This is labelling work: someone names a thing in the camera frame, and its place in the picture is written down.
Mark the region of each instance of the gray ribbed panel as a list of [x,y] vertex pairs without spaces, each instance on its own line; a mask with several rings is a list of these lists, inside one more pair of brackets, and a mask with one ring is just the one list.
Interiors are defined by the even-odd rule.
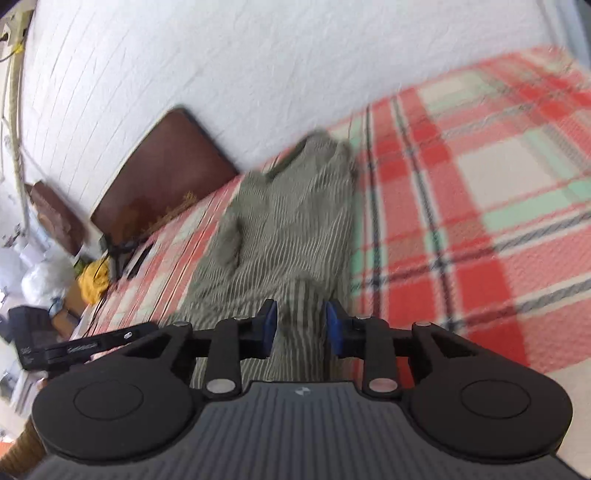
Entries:
[[[309,394],[296,393],[302,386]],[[578,480],[552,457],[480,465],[440,452],[393,403],[353,384],[253,383],[244,397],[207,406],[168,451],[133,465],[48,459],[31,480]]]

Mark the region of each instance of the black circular joint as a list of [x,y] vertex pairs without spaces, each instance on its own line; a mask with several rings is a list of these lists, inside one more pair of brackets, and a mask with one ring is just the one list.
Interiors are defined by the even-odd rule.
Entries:
[[157,360],[119,355],[57,377],[33,404],[33,422],[48,450],[82,462],[155,451],[192,416],[187,385]]
[[141,407],[144,394],[135,385],[117,380],[90,384],[74,397],[76,409],[95,420],[116,420]]
[[573,415],[556,382],[493,355],[448,360],[413,389],[410,412],[450,453],[508,463],[556,451]]
[[476,415],[490,419],[510,419],[530,405],[527,392],[505,380],[478,380],[462,389],[462,404]]

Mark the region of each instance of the black device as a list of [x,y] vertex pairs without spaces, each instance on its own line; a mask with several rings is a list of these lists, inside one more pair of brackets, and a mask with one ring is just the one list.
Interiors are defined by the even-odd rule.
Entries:
[[60,342],[47,310],[20,306],[8,311],[10,331],[23,369],[47,371],[50,377],[67,372],[71,366],[83,364],[95,353],[126,345],[158,330],[146,322],[101,335]]
[[[326,322],[332,352],[365,361],[360,388],[243,391],[240,361],[271,352],[272,300],[210,330],[167,326],[57,377],[33,405],[50,456],[30,480],[581,478],[555,456],[572,406],[553,380],[431,323],[391,329],[337,302]],[[414,388],[400,387],[397,356]]]

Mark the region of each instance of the yellow cloth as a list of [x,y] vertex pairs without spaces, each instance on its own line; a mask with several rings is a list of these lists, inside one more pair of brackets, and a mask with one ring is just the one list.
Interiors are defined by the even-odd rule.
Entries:
[[89,305],[98,303],[105,290],[109,288],[109,267],[107,263],[107,258],[92,262],[78,277],[82,298]]

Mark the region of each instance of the red plaid bedsheet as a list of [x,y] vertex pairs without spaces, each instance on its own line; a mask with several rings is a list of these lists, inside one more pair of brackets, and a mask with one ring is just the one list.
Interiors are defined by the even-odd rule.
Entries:
[[[436,322],[544,373],[591,357],[591,76],[559,49],[509,54],[330,129],[358,154],[352,305]],[[173,312],[239,179],[153,236],[91,333]]]

